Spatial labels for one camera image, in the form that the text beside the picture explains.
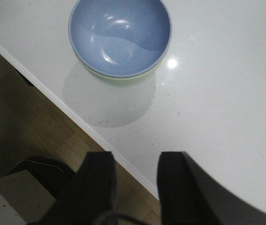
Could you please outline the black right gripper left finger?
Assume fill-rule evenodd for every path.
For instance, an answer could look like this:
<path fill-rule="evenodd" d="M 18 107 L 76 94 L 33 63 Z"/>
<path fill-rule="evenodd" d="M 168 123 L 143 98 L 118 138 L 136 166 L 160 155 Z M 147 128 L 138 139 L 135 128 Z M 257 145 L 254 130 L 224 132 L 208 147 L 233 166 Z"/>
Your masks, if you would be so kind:
<path fill-rule="evenodd" d="M 91 225 L 114 208 L 115 161 L 111 152 L 88 152 L 68 186 L 41 219 L 42 225 Z"/>

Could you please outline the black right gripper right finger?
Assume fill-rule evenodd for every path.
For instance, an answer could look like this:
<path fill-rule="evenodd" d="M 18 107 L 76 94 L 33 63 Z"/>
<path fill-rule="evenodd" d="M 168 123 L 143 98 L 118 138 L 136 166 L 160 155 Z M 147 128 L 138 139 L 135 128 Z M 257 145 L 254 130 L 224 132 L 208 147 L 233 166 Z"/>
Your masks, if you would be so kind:
<path fill-rule="evenodd" d="M 158 194 L 164 225 L 266 225 L 266 213 L 208 175 L 187 152 L 162 152 Z"/>

